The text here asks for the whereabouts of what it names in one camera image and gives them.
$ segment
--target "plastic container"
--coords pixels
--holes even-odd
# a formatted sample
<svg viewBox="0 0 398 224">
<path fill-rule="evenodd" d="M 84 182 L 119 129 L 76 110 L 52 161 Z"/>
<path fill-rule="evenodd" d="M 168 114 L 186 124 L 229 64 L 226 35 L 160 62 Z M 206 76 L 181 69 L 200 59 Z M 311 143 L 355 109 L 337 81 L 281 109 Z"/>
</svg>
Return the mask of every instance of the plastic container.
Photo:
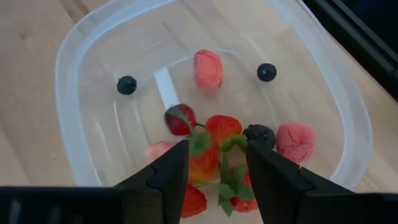
<svg viewBox="0 0 398 224">
<path fill-rule="evenodd" d="M 221 56 L 225 78 L 216 94 L 193 82 L 193 55 Z M 190 105 L 198 120 L 234 116 L 246 127 L 300 122 L 317 134 L 305 167 L 352 189 L 371 157 L 371 124 L 342 52 L 311 12 L 292 0 L 113 0 L 82 19 L 57 55 L 60 129 L 77 185 L 112 186 L 145 166 L 144 151 L 175 141 L 165 109 Z M 256 77 L 272 63 L 277 78 Z M 118 79 L 138 81 L 131 96 Z M 208 195 L 209 209 L 187 219 L 260 222 L 259 212 L 227 220 Z"/>
</svg>

